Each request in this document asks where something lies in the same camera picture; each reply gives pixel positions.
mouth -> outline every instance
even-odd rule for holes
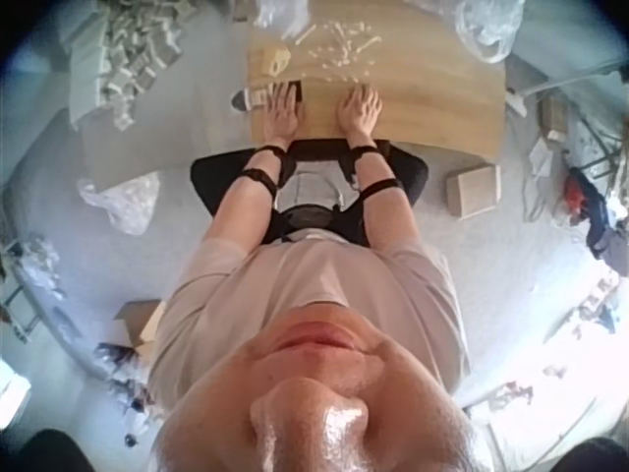
[[[325,322],[311,322],[288,328],[275,340],[271,352],[302,346],[359,350],[354,336],[342,327]]]

wooden tabletop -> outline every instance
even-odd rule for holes
[[[496,161],[503,131],[502,65],[479,61],[438,17],[401,0],[311,0],[311,16],[316,29],[300,45],[286,43],[292,59],[276,79],[263,74],[261,63],[264,49],[277,38],[251,27],[249,39],[250,88],[302,81],[307,118],[298,139],[341,138],[336,104],[354,81],[360,81],[375,85],[384,103],[375,138]],[[366,48],[357,62],[323,68],[322,57],[338,48],[329,27],[323,27],[329,21],[363,22],[371,27],[365,37],[379,36],[381,41]],[[260,142],[261,111],[252,113],[251,124],[253,141]]]

plastic bag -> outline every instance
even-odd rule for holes
[[[159,194],[159,177],[151,172],[100,194],[89,179],[77,182],[79,193],[88,205],[107,210],[111,225],[132,236],[142,236],[153,218]]]
[[[295,37],[308,25],[308,0],[256,0],[258,28],[270,30],[282,39]]]
[[[490,64],[511,53],[522,25],[525,0],[405,0],[439,15],[455,28],[461,42],[476,57]]]
[[[32,283],[64,300],[66,293],[60,288],[61,279],[56,270],[59,254],[52,243],[41,236],[29,235],[22,244],[22,251],[20,266]]]

black arm strap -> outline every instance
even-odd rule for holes
[[[260,182],[268,193],[271,194],[271,199],[275,202],[275,196],[277,195],[277,185],[273,182],[266,172],[261,169],[245,169],[240,174],[241,177],[249,177],[250,179]]]
[[[350,149],[348,154],[341,155],[339,158],[339,165],[341,166],[341,172],[345,180],[352,185],[354,175],[356,175],[356,161],[363,157],[368,152],[375,152],[382,155],[382,152],[377,147],[373,146],[358,146]]]
[[[374,147],[374,146],[358,146],[358,147],[354,147],[354,148],[350,149],[350,157],[352,157],[352,160],[354,161],[354,163],[356,163],[356,161],[358,159],[363,157],[368,152],[375,152],[376,154],[382,155],[382,152],[380,152],[380,149],[378,149],[377,147]]]
[[[277,187],[282,188],[288,182],[288,179],[295,173],[295,169],[297,168],[297,162],[295,159],[291,158],[287,152],[278,146],[263,146],[256,149],[255,154],[262,150],[270,150],[273,152],[279,160],[282,162],[282,170],[279,173],[279,181],[277,182]]]
[[[390,189],[393,187],[397,187],[398,189],[401,189],[402,185],[397,179],[380,180],[379,182],[375,182],[374,184],[371,184],[366,189],[364,189],[361,192],[360,200],[364,202],[366,199],[368,199],[372,195],[375,195],[378,192],[382,192],[383,190]]]

white t-shirt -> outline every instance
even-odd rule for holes
[[[378,252],[323,231],[292,239],[249,256],[226,240],[201,243],[157,329],[149,389],[162,407],[275,315],[313,302],[351,307],[456,388],[467,348],[441,254],[421,241]]]

